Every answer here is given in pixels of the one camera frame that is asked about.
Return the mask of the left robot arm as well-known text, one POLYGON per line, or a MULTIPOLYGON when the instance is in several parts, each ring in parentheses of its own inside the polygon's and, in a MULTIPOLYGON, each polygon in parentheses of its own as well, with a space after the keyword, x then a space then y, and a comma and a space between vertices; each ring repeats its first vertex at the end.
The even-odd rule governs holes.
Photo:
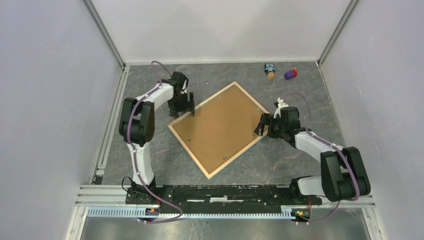
POLYGON ((145 204, 157 198, 155 175, 151 166, 150 142, 155 134, 155 112, 168 104, 170 116, 195 115, 193 92, 188 91, 189 79, 174 71, 169 79, 161 79, 152 89, 136 98, 124 99, 119 121, 119 134, 131 153, 133 178, 131 190, 145 204))

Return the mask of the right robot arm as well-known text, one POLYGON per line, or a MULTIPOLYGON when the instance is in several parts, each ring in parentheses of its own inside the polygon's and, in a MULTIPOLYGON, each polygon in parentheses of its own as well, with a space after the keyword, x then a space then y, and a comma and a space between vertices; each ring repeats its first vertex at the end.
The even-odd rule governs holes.
POLYGON ((307 153, 320 164, 320 176, 301 176, 291 180, 289 199, 302 204, 309 196, 325 197, 331 202, 355 201, 371 192, 371 183, 356 147, 331 143, 303 127, 296 107, 286 106, 276 113, 262 113, 254 130, 258 136, 282 139, 307 153))

